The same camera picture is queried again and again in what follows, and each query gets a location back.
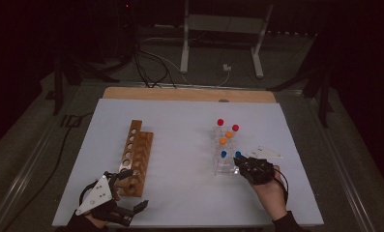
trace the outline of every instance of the wooden test tube rack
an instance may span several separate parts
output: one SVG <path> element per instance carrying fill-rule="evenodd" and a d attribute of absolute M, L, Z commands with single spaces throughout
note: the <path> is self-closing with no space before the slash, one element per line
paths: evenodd
<path fill-rule="evenodd" d="M 147 164 L 152 147 L 153 133 L 140 131 L 142 121 L 132 120 L 122 155 L 119 172 L 133 170 L 133 175 L 116 181 L 119 195 L 141 197 L 146 179 Z"/>

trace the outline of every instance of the person's arm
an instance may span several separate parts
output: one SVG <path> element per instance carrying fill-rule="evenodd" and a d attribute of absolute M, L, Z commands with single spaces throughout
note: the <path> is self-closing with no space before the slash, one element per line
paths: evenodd
<path fill-rule="evenodd" d="M 276 179 L 281 181 L 280 173 L 276 171 Z M 305 232 L 301 228 L 290 211 L 287 211 L 284 201 L 284 192 L 281 186 L 275 181 L 271 181 L 265 185 L 251 185 L 261 205 L 267 211 L 276 227 L 276 232 Z"/>

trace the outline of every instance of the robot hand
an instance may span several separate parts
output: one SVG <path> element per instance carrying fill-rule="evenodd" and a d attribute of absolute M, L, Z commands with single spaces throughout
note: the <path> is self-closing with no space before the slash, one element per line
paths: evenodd
<path fill-rule="evenodd" d="M 75 212 L 76 215 L 84 215 L 90 212 L 93 218 L 129 226 L 134 215 L 142 212 L 147 207 L 148 201 L 139 203 L 132 210 L 124 209 L 117 206 L 112 192 L 114 192 L 114 184 L 117 179 L 123 180 L 132 176 L 132 174 L 132 170 L 125 170 L 120 173 L 104 172 L 99 181 L 87 186 L 80 194 L 80 206 Z M 85 192 L 89 189 L 92 189 L 91 192 L 82 202 Z"/>

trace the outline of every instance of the metal frame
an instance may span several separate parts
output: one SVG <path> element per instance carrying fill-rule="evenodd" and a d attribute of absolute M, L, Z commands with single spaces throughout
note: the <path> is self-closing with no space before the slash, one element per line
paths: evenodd
<path fill-rule="evenodd" d="M 267 7 L 267 12 L 266 12 L 266 15 L 264 18 L 228 17 L 228 18 L 230 18 L 230 19 L 228 19 L 230 22 L 232 19 L 233 20 L 239 20 L 240 19 L 243 21 L 251 20 L 254 22 L 258 22 L 257 28 L 253 28 L 253 29 L 252 28 L 244 28 L 244 29 L 241 29 L 241 28 L 237 29 L 236 28 L 236 30 L 233 30 L 233 29 L 227 28 L 227 32 L 240 32 L 240 33 L 252 33 L 252 34 L 258 33 L 257 44 L 251 48 L 252 63 L 254 65 L 255 76 L 257 78 L 264 77 L 264 73 L 263 73 L 263 69 L 261 68 L 261 62 L 260 62 L 260 58 L 259 58 L 258 53 L 260 51 L 261 44 L 264 40 L 264 36 L 266 34 L 266 31 L 267 31 L 267 26 L 268 26 L 268 22 L 269 22 L 270 15 L 271 15 L 272 11 L 273 11 L 273 4 L 270 4 Z M 192 21 L 191 21 L 191 16 L 199 17 L 199 15 L 197 15 L 197 14 L 189 14 L 189 0 L 185 0 L 184 38 L 183 38 L 182 60 L 180 62 L 180 73 L 187 73 L 188 68 L 189 68 L 189 51 L 190 51 L 189 30 L 202 29 L 202 30 L 216 31 L 216 29 L 214 29 L 213 27 L 209 29 L 206 26 L 199 27 L 198 25 L 193 25 Z M 219 16 L 210 16 L 210 17 L 213 19 L 221 19 Z"/>

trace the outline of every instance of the sleeve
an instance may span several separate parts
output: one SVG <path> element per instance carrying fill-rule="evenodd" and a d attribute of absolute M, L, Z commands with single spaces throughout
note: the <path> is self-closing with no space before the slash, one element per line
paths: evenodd
<path fill-rule="evenodd" d="M 273 223 L 276 227 L 276 232 L 310 232 L 297 224 L 291 211 L 288 211 L 286 216 L 273 220 Z"/>
<path fill-rule="evenodd" d="M 96 227 L 89 219 L 84 216 L 77 216 L 75 213 L 71 217 L 66 227 L 59 227 L 55 232 L 106 232 L 108 228 Z"/>

